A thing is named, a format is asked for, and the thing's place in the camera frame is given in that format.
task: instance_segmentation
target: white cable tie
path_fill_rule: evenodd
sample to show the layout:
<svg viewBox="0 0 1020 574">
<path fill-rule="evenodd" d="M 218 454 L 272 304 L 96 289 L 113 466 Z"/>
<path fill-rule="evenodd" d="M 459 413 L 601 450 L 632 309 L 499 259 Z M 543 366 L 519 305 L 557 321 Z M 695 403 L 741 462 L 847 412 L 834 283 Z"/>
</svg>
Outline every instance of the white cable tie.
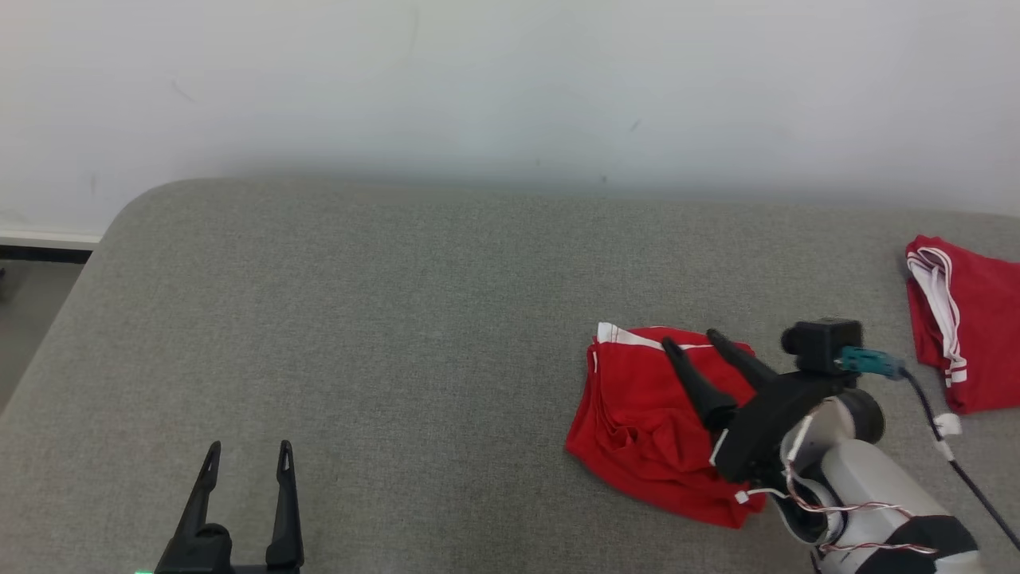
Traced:
<svg viewBox="0 0 1020 574">
<path fill-rule="evenodd" d="M 781 490 L 776 490 L 775 488 L 752 488 L 751 490 L 741 490 L 736 494 L 733 494 L 733 498 L 736 499 L 737 503 L 744 505 L 751 500 L 752 494 L 773 494 L 780 499 L 789 498 L 789 495 L 786 494 L 785 492 L 782 492 Z"/>
<path fill-rule="evenodd" d="M 947 461 L 949 461 L 951 463 L 953 461 L 956 461 L 956 457 L 953 456 L 953 450 L 950 449 L 950 445 L 948 442 L 946 442 L 945 440 L 936 440 L 935 441 L 935 450 L 938 451 L 939 453 L 941 453 L 942 457 L 946 457 Z"/>
<path fill-rule="evenodd" d="M 712 448 L 712 456 L 708 458 L 708 464 L 715 466 L 715 456 L 719 454 L 719 448 L 722 447 L 722 441 L 726 439 L 726 434 L 729 433 L 729 429 L 722 429 L 722 434 L 719 435 L 719 440 L 715 441 L 715 447 Z"/>
<path fill-rule="evenodd" d="M 946 438 L 951 434 L 963 434 L 963 425 L 960 424 L 960 417 L 953 413 L 942 413 L 935 417 L 935 426 L 938 434 Z"/>
</svg>

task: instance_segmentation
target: baseboard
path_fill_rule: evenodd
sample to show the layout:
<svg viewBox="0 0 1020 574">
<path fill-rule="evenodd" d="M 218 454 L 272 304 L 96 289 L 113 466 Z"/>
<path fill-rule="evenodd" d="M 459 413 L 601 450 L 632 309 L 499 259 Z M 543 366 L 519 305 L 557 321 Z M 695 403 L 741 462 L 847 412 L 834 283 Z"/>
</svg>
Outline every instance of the baseboard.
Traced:
<svg viewBox="0 0 1020 574">
<path fill-rule="evenodd" d="M 0 228 L 0 245 L 12 247 L 40 247 L 43 249 L 74 249 L 92 251 L 99 245 L 101 234 L 76 232 L 51 232 L 42 230 L 14 230 Z"/>
</svg>

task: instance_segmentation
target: red fabric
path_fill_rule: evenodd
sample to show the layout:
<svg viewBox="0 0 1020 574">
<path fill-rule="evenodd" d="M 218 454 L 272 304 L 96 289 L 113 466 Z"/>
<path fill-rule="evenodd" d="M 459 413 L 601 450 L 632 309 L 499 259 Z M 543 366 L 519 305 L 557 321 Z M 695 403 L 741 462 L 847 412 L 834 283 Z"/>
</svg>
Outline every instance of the red fabric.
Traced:
<svg viewBox="0 0 1020 574">
<path fill-rule="evenodd" d="M 946 389 L 950 408 L 960 414 L 1020 406 L 1020 263 L 992 259 L 938 237 L 917 236 L 907 253 L 921 247 L 949 255 L 949 292 L 959 313 L 957 338 L 963 367 L 944 357 L 944 334 L 928 300 L 913 277 L 907 281 L 918 362 L 941 370 L 952 380 Z"/>
<path fill-rule="evenodd" d="M 656 343 L 669 336 L 680 346 L 709 345 L 705 335 L 665 327 L 630 332 Z M 754 396 L 714 349 L 693 349 L 687 355 L 705 378 L 740 405 Z M 657 349 L 599 343 L 588 349 L 588 381 L 566 449 L 630 497 L 702 522 L 740 528 L 748 513 L 761 512 L 767 498 L 755 494 L 738 504 L 734 494 L 747 485 L 723 481 L 709 465 L 708 432 L 666 354 Z"/>
</svg>

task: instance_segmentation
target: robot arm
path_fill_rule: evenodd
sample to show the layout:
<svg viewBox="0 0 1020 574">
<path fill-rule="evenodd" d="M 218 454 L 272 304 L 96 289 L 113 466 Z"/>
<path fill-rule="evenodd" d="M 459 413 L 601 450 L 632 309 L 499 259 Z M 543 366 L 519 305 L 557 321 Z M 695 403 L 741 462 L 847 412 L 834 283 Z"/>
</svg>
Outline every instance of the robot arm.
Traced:
<svg viewBox="0 0 1020 574">
<path fill-rule="evenodd" d="M 798 371 L 777 374 L 717 331 L 709 341 L 757 395 L 737 409 L 670 341 L 663 348 L 733 483 L 765 488 L 822 574 L 981 574 L 967 529 L 874 443 L 881 409 L 842 368 L 858 322 L 798 323 L 783 335 Z"/>
</svg>

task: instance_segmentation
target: folded red shorts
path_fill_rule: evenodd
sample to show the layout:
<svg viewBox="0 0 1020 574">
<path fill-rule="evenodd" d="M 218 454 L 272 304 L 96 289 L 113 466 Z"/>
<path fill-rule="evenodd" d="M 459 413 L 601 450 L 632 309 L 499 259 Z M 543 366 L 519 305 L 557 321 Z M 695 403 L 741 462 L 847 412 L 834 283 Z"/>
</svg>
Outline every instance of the folded red shorts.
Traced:
<svg viewBox="0 0 1020 574">
<path fill-rule="evenodd" d="M 941 370 L 950 408 L 1020 406 L 1020 263 L 919 234 L 907 266 L 917 360 Z"/>
<path fill-rule="evenodd" d="M 588 349 L 588 381 L 566 450 L 626 494 L 695 520 L 740 528 L 767 497 L 737 493 L 709 464 L 712 445 L 676 379 L 663 337 L 687 352 L 706 379 L 743 406 L 754 390 L 700 333 L 667 327 L 624 331 L 600 323 Z M 738 344 L 741 349 L 751 349 Z"/>
</svg>

